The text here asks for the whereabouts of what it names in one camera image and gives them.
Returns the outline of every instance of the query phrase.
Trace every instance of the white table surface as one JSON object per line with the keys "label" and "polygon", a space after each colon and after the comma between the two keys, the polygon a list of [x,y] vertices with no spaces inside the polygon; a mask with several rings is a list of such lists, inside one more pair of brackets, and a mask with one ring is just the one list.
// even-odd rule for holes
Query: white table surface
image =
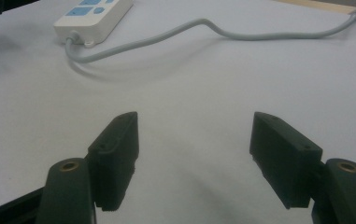
{"label": "white table surface", "polygon": [[[84,157],[119,114],[139,115],[140,156],[121,209],[98,223],[312,223],[285,210],[249,154],[253,113],[278,116],[356,161],[356,24],[322,40],[239,42],[197,27],[90,64],[69,62],[53,23],[79,0],[0,16],[0,205]],[[208,18],[229,31],[320,31],[348,18],[259,0],[135,0],[89,54]]]}

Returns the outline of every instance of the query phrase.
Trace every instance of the gray cable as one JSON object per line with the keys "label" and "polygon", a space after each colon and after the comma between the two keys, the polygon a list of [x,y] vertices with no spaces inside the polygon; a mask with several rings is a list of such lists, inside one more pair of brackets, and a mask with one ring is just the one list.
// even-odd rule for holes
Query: gray cable
{"label": "gray cable", "polygon": [[79,40],[79,35],[75,32],[72,32],[70,36],[66,39],[65,43],[65,51],[67,56],[74,62],[76,63],[92,63],[110,56],[113,56],[118,53],[125,52],[130,49],[138,49],[142,47],[146,47],[148,45],[156,44],[158,42],[161,42],[163,40],[166,40],[167,38],[170,38],[174,35],[178,35],[190,28],[193,28],[194,26],[197,25],[205,25],[209,27],[211,30],[213,30],[215,33],[225,36],[227,38],[231,38],[234,40],[245,40],[245,41],[255,41],[255,40],[277,40],[277,39],[318,39],[318,38],[323,38],[329,35],[334,35],[340,31],[343,31],[347,29],[349,26],[351,26],[354,22],[356,22],[356,10],[350,13],[350,17],[347,21],[342,23],[341,25],[327,30],[323,32],[317,32],[317,33],[273,33],[273,34],[262,34],[262,35],[242,35],[242,34],[237,34],[237,33],[232,33],[228,31],[222,30],[220,27],[215,25],[212,21],[209,21],[207,19],[199,19],[199,20],[194,20],[194,21],[189,21],[185,24],[182,24],[175,29],[172,29],[166,33],[163,33],[161,35],[156,35],[154,37],[144,39],[144,40],[139,40],[136,42],[124,44],[112,49],[107,49],[104,51],[101,51],[99,53],[95,53],[94,55],[90,56],[85,56],[81,57],[76,54],[74,54],[71,50],[72,44],[74,44],[76,41]]}

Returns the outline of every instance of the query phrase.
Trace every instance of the white power strip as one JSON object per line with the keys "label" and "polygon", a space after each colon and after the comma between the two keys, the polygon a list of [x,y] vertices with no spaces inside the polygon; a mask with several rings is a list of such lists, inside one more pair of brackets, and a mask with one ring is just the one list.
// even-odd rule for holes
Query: white power strip
{"label": "white power strip", "polygon": [[107,38],[132,5],[132,0],[83,0],[56,21],[54,29],[63,43],[75,32],[75,44],[91,48]]}

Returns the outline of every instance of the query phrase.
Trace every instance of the screw hole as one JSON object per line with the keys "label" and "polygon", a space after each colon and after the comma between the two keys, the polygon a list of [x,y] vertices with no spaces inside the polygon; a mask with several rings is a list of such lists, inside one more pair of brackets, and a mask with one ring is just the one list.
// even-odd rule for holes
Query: screw hole
{"label": "screw hole", "polygon": [[349,162],[340,162],[337,164],[340,169],[350,173],[356,173],[356,165]]}
{"label": "screw hole", "polygon": [[61,166],[60,170],[62,172],[68,172],[68,171],[76,170],[77,168],[78,168],[78,162],[68,161],[67,163]]}

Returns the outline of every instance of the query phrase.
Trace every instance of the power strip switch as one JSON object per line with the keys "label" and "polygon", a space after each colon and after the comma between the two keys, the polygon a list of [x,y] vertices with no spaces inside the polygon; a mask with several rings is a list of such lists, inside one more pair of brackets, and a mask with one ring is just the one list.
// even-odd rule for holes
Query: power strip switch
{"label": "power strip switch", "polygon": [[75,32],[80,37],[75,44],[91,48],[107,38],[132,5],[132,0],[82,0],[54,23],[54,29],[63,43]]}

